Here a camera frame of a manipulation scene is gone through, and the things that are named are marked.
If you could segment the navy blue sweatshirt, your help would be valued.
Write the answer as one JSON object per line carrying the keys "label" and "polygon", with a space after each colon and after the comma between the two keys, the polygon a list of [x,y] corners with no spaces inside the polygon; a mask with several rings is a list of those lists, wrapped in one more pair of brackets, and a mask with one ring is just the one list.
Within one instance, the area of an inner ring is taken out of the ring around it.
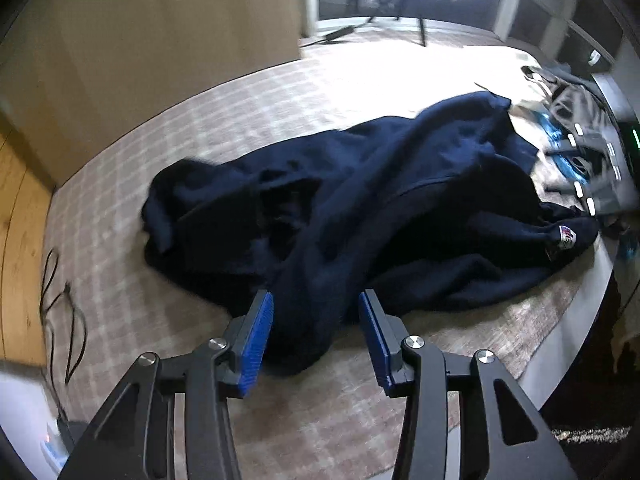
{"label": "navy blue sweatshirt", "polygon": [[474,92],[220,165],[181,159],[142,206],[145,261],[232,316],[268,290],[264,361],[282,375],[329,350],[367,289],[396,316],[512,299],[582,255],[599,225],[538,196],[537,151],[510,105]]}

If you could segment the black power adapter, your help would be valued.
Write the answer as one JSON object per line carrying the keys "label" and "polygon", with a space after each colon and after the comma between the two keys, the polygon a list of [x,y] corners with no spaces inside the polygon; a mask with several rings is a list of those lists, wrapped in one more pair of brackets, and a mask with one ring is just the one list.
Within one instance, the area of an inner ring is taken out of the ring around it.
{"label": "black power adapter", "polygon": [[58,426],[58,432],[60,433],[66,451],[71,453],[87,429],[88,424],[82,420],[73,420],[58,416],[56,426]]}

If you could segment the bright blue garment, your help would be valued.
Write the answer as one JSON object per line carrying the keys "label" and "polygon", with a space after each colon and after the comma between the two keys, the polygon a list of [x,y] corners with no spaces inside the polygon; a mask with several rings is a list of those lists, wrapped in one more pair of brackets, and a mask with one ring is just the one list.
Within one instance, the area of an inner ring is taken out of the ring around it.
{"label": "bright blue garment", "polygon": [[546,155],[552,158],[560,173],[567,179],[587,183],[593,176],[589,157],[570,144],[570,135],[555,125],[548,113],[533,112],[532,116],[548,138]]}

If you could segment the orange pine wood board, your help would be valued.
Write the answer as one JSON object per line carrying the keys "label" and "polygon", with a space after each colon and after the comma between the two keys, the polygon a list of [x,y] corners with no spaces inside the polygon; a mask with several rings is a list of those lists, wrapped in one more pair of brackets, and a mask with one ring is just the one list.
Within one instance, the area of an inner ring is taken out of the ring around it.
{"label": "orange pine wood board", "polygon": [[44,231],[51,191],[18,154],[14,132],[1,127],[1,359],[46,364],[40,321]]}

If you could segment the grey garment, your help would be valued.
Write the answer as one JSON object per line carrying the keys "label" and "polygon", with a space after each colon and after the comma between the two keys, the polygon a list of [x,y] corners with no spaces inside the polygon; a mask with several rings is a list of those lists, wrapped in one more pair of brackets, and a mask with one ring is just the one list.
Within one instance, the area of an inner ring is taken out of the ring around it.
{"label": "grey garment", "polygon": [[587,183],[562,175],[546,183],[544,190],[574,198],[596,217],[637,211],[639,118],[613,76],[600,73],[585,80],[559,67],[531,65],[521,71],[542,93],[529,114],[548,113],[593,164]]}

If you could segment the tall light wood board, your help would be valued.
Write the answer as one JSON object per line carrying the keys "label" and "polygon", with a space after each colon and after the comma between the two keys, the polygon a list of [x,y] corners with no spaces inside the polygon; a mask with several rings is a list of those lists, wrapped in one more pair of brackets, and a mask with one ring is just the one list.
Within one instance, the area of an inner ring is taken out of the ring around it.
{"label": "tall light wood board", "polygon": [[1,116],[63,183],[169,107],[298,56],[294,0],[29,0],[1,45]]}

